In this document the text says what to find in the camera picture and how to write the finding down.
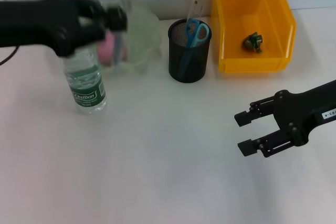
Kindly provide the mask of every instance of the blue scissors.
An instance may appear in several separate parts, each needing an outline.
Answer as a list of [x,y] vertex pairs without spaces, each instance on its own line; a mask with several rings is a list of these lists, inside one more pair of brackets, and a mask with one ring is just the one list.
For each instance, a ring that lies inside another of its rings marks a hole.
[[[195,27],[194,32],[192,34],[189,32],[189,26],[190,26],[191,23],[196,24],[196,27]],[[200,35],[203,27],[206,30],[206,35],[203,39],[200,39],[199,35]],[[207,25],[205,25],[203,23],[200,24],[200,21],[198,19],[191,18],[187,21],[187,24],[186,24],[186,34],[187,34],[187,37],[188,37],[188,42],[187,42],[186,47],[191,48],[191,47],[197,47],[198,43],[201,43],[201,42],[204,42],[204,41],[208,40],[210,32],[209,32],[209,27]],[[187,70],[187,68],[190,64],[191,59],[192,59],[192,54],[186,52],[183,55],[181,63],[180,63],[180,67],[179,67],[179,70],[178,70],[179,78],[183,78],[183,76],[185,75],[185,72],[186,72],[186,70]]]

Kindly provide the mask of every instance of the plastic bottle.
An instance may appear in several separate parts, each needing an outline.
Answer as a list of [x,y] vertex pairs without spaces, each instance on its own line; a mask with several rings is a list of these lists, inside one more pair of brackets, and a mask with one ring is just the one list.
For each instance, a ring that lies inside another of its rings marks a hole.
[[97,55],[90,48],[78,49],[63,60],[64,74],[78,107],[85,113],[101,111],[107,104]]

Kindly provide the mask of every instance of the black mesh pen holder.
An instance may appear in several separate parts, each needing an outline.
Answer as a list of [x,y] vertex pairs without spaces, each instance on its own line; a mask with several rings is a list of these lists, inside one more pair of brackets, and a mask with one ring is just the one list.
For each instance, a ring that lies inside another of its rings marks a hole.
[[[186,19],[176,21],[168,30],[169,37],[169,74],[177,81],[192,83],[201,80],[205,75],[206,63],[212,32],[209,27],[208,38],[195,47],[187,48],[188,36],[186,34]],[[196,28],[195,23],[190,24],[189,32],[192,34]],[[204,27],[198,34],[204,39],[207,31]]]

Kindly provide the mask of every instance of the bottle label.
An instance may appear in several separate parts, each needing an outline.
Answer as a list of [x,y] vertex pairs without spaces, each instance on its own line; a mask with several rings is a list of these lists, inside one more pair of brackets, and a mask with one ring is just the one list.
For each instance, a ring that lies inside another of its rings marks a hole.
[[70,87],[75,102],[82,107],[93,107],[105,98],[105,89],[102,79],[89,89],[74,89]]

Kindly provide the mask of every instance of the yellow bin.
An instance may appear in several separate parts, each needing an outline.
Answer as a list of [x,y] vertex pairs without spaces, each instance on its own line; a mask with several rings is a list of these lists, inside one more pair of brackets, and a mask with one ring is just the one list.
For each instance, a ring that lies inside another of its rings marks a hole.
[[[212,0],[212,32],[219,70],[276,72],[292,57],[296,22],[286,0]],[[262,53],[244,50],[243,40],[262,35]]]

